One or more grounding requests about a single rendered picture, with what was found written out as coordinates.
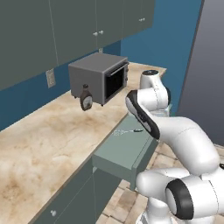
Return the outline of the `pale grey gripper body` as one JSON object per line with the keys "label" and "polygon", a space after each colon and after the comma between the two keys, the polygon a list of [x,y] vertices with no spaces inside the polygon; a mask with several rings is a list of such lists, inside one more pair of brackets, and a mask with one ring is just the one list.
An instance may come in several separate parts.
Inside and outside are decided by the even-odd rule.
{"label": "pale grey gripper body", "polygon": [[170,104],[167,108],[159,109],[153,112],[154,116],[169,116],[172,105]]}

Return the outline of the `grey-green open drawer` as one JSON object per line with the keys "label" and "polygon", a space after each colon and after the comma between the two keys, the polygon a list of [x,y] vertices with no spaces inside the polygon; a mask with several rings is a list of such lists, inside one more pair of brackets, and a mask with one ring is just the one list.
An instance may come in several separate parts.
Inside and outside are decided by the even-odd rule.
{"label": "grey-green open drawer", "polygon": [[[113,131],[142,129],[143,132],[114,136]],[[93,166],[130,183],[136,189],[139,172],[146,169],[158,141],[149,135],[134,116],[126,115],[95,151]]]}

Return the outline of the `tall grey fridge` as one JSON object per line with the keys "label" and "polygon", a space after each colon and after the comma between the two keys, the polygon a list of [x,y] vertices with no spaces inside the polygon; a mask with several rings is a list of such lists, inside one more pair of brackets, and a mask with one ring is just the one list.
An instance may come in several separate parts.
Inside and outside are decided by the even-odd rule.
{"label": "tall grey fridge", "polygon": [[177,114],[224,146],[224,0],[203,1]]}

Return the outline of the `brown syrup bottle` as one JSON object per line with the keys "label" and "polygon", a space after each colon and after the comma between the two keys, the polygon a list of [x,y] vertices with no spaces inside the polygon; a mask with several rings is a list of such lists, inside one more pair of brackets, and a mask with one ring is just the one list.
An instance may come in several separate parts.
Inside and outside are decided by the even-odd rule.
{"label": "brown syrup bottle", "polygon": [[83,91],[80,95],[80,106],[86,111],[92,108],[93,104],[93,96],[90,94],[88,90],[88,84],[83,85]]}

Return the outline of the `grey toaster oven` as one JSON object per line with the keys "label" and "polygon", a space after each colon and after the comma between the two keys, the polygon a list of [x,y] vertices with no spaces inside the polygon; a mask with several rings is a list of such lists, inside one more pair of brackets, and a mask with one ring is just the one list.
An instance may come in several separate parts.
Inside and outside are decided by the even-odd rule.
{"label": "grey toaster oven", "polygon": [[105,105],[127,86],[128,58],[106,53],[93,53],[68,65],[71,95],[81,97],[83,86],[93,102]]}

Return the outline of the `grey-green base cupboard door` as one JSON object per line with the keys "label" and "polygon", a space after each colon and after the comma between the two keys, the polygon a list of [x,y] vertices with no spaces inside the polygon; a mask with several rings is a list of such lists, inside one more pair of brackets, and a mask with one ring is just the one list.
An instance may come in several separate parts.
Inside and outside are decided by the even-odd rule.
{"label": "grey-green base cupboard door", "polygon": [[100,169],[94,171],[94,199],[96,218],[102,214],[122,180]]}
{"label": "grey-green base cupboard door", "polygon": [[95,224],[94,171],[82,168],[33,224]]}

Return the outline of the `narrow grey wall cupboard door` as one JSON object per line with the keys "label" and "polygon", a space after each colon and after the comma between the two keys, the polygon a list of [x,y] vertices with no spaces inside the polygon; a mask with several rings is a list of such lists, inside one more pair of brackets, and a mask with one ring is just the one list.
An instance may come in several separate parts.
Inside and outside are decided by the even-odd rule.
{"label": "narrow grey wall cupboard door", "polygon": [[142,21],[143,30],[152,27],[154,17],[154,6],[155,0],[143,0],[142,18],[145,18],[145,20]]}

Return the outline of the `wide grey wall cupboard door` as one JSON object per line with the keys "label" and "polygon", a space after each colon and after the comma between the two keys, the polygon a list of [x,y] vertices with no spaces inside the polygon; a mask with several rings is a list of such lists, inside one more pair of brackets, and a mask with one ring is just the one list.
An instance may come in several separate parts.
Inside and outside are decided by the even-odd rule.
{"label": "wide grey wall cupboard door", "polygon": [[0,0],[0,90],[57,66],[49,0]]}

